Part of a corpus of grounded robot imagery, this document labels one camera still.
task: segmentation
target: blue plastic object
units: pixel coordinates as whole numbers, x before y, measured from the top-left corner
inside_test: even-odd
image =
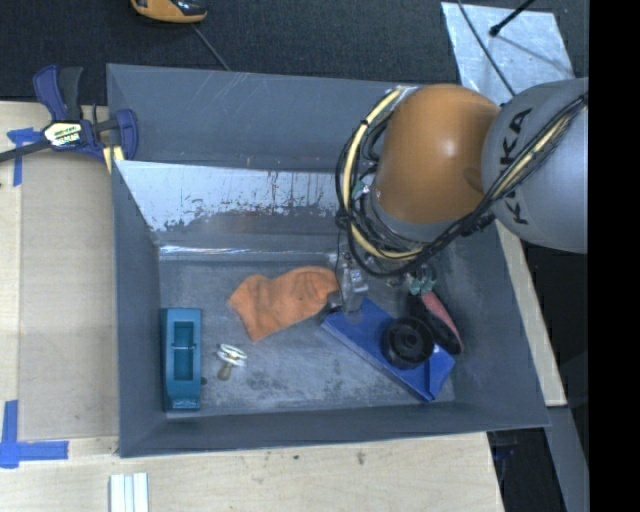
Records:
[[[200,409],[201,328],[199,309],[160,310],[164,408]]]
[[[69,441],[42,441],[26,443],[17,441],[18,401],[4,404],[2,443],[0,443],[0,468],[16,469],[21,461],[67,459]]]
[[[50,64],[33,76],[33,88],[36,91],[38,101],[47,107],[52,121],[69,119],[69,111],[62,98],[62,91],[58,84],[59,74],[60,66]]]
[[[33,128],[21,128],[18,130],[9,130],[7,137],[13,142],[16,148],[21,147],[24,144],[32,144],[34,142],[40,142],[44,140],[42,133]],[[16,158],[13,164],[13,186],[17,187],[22,184],[22,158]]]
[[[357,322],[353,315],[332,313],[322,327],[416,397],[427,402],[435,399],[455,364],[453,357],[436,343],[424,364],[408,370],[396,368],[381,349],[384,331],[394,318],[368,298],[362,300],[360,313]]]

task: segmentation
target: metal rod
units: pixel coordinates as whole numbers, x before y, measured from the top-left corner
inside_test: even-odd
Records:
[[[513,11],[511,14],[509,14],[509,16],[507,16],[505,19],[503,19],[500,23],[498,23],[498,24],[494,25],[493,27],[491,27],[489,29],[489,35],[493,36],[493,37],[497,36],[507,23],[509,23],[516,16],[518,16],[522,11],[524,11],[527,7],[529,7],[535,1],[536,0],[527,0],[520,7],[518,7],[515,11]]]

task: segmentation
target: black cable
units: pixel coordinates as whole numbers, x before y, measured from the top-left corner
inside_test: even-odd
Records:
[[[204,36],[204,34],[198,29],[198,27],[196,27],[193,23],[190,23],[190,26],[195,31],[195,33],[198,34],[198,37],[200,39],[202,39],[202,42],[205,44],[205,46],[207,48],[209,48],[209,51],[213,54],[213,56],[216,59],[218,59],[218,62],[220,62],[220,64],[222,64],[222,67],[224,69],[226,69],[227,71],[231,71],[231,68],[227,65],[227,63],[224,61],[224,59],[220,56],[220,54],[216,51],[216,49],[207,40],[207,38]]]
[[[464,16],[464,19],[466,20],[467,25],[469,25],[469,28],[471,29],[471,32],[473,32],[473,35],[476,38],[476,41],[478,41],[478,44],[480,45],[480,48],[482,48],[482,51],[487,56],[487,59],[489,59],[489,62],[491,63],[491,66],[493,66],[493,69],[495,69],[496,73],[498,73],[498,77],[500,77],[500,80],[502,80],[502,83],[507,88],[507,90],[509,91],[511,96],[515,96],[516,95],[515,91],[513,90],[513,88],[511,87],[511,85],[509,84],[507,79],[505,78],[505,76],[502,74],[502,71],[500,71],[500,68],[498,67],[496,62],[493,60],[493,57],[491,57],[491,54],[489,53],[489,50],[487,49],[487,47],[482,42],[482,39],[480,39],[480,36],[478,35],[478,32],[476,31],[476,28],[471,23],[471,20],[469,19],[469,15],[467,14],[467,11],[465,10],[464,6],[462,5],[462,1],[461,0],[457,0],[457,1],[458,1],[458,7],[460,8],[460,12],[462,13],[462,16]]]

